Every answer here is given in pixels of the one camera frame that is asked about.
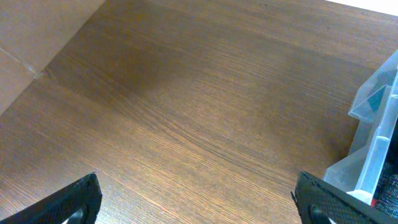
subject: wooden table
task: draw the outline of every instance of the wooden table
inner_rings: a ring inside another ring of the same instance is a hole
[[[95,171],[97,223],[299,223],[398,17],[326,1],[107,1],[0,117],[0,218]]]

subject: plastic bin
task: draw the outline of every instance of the plastic bin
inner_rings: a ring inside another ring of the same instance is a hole
[[[370,204],[398,117],[398,50],[359,88],[349,115],[360,120],[348,156],[323,180]]]

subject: brown wooden surface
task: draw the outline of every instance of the brown wooden surface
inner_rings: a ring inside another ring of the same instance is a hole
[[[108,1],[0,117],[0,218],[96,171],[98,223],[298,223],[397,37],[326,1]]]

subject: translucent plastic bin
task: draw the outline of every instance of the translucent plastic bin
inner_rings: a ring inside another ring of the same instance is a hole
[[[349,115],[360,120],[348,156],[323,180],[370,204],[398,117],[398,50],[356,93]]]

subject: brown cardboard panel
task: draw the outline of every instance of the brown cardboard panel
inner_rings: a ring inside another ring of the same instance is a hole
[[[2,0],[0,47],[40,72],[104,0]]]
[[[33,72],[0,50],[0,114],[33,81]]]

